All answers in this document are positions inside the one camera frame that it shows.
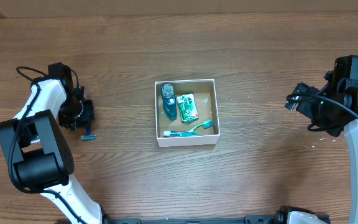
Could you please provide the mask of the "blue pen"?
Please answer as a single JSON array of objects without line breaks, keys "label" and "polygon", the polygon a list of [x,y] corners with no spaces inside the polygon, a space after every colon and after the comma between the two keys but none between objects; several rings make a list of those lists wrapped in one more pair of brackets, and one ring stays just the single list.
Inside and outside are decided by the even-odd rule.
[{"label": "blue pen", "polygon": [[81,140],[82,141],[92,141],[97,139],[97,135],[91,134],[90,127],[85,127],[85,135],[82,135]]}]

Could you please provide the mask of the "teal toothpaste tube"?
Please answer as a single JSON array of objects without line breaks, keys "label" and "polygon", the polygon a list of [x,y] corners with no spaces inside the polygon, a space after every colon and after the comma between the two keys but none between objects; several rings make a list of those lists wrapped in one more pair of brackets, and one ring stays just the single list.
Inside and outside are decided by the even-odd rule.
[{"label": "teal toothpaste tube", "polygon": [[163,137],[165,138],[179,138],[179,137],[193,137],[200,136],[200,134],[192,133],[189,131],[164,131]]}]

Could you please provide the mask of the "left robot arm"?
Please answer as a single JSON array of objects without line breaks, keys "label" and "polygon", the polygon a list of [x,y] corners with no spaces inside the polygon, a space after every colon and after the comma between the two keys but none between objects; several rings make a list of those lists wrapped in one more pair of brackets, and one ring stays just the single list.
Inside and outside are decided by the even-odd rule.
[{"label": "left robot arm", "polygon": [[71,150],[61,128],[83,128],[84,140],[94,139],[93,102],[78,76],[58,62],[34,78],[25,106],[13,119],[0,122],[0,145],[14,187],[25,194],[51,200],[70,223],[109,223],[109,216],[93,201],[74,175]]}]

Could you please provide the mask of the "blue mouthwash bottle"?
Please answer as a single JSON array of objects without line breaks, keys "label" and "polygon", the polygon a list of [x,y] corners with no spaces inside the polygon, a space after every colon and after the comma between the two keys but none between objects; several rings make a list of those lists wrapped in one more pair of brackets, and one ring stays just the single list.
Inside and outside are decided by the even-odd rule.
[{"label": "blue mouthwash bottle", "polygon": [[161,87],[162,105],[165,114],[170,121],[177,119],[177,102],[174,88],[167,83]]}]

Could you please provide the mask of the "green floss pack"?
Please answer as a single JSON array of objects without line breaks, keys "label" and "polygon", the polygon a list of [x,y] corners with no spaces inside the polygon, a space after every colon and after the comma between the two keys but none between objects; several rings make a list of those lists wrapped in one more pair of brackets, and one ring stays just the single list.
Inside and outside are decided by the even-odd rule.
[{"label": "green floss pack", "polygon": [[178,96],[177,103],[183,123],[192,123],[199,118],[193,93]]}]

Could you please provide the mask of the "green toothbrush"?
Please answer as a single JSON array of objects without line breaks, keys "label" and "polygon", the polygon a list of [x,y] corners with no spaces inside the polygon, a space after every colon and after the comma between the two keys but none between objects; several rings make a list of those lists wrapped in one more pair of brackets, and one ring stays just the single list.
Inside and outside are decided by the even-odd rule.
[{"label": "green toothbrush", "polygon": [[210,127],[213,126],[213,120],[212,119],[209,119],[209,120],[206,120],[206,121],[203,121],[202,123],[200,124],[197,124],[196,126],[194,126],[193,128],[191,128],[188,132],[189,133],[193,133],[195,132],[198,128],[202,127],[203,129],[208,129]]}]

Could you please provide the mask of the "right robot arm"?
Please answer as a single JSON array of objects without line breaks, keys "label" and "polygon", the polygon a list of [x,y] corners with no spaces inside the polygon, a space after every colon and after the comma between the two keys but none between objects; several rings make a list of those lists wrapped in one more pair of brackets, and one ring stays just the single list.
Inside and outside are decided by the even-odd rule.
[{"label": "right robot arm", "polygon": [[324,131],[333,137],[344,135],[351,172],[349,223],[358,223],[358,55],[335,60],[324,76],[322,89],[301,82],[287,95],[285,107],[310,119],[308,130]]}]

